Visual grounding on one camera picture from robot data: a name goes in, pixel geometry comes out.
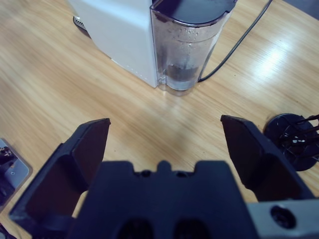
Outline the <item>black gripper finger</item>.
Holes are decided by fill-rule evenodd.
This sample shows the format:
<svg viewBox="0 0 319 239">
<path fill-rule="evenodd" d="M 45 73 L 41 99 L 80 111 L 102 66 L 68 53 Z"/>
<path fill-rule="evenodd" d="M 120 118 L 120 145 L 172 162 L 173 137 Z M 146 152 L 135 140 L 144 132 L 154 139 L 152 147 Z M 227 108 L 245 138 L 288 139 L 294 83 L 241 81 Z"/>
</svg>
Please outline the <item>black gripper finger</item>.
<svg viewBox="0 0 319 239">
<path fill-rule="evenodd" d="M 101 164 L 111 122 L 83 123 L 60 144 L 9 213 L 29 234 L 67 234 L 78 200 Z"/>
<path fill-rule="evenodd" d="M 291 163 L 253 122 L 229 115 L 220 120 L 241 182 L 258 201 L 314 199 Z"/>
</svg>

